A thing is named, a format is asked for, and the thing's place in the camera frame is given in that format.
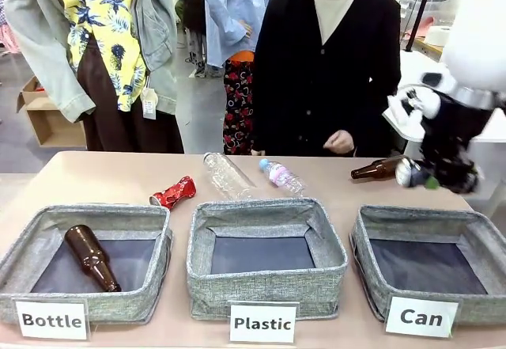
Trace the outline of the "person's left hand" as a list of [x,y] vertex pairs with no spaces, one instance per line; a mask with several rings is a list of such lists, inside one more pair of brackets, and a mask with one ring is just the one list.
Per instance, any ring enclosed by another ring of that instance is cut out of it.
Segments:
[[333,133],[324,143],[323,147],[337,155],[348,154],[355,149],[352,135],[344,130]]

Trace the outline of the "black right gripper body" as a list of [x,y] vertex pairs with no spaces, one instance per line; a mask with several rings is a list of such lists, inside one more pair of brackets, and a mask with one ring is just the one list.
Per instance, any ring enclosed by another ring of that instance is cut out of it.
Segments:
[[422,161],[432,169],[472,169],[474,162],[467,154],[470,141],[482,133],[493,107],[476,108],[442,92],[434,94],[438,109],[422,119]]

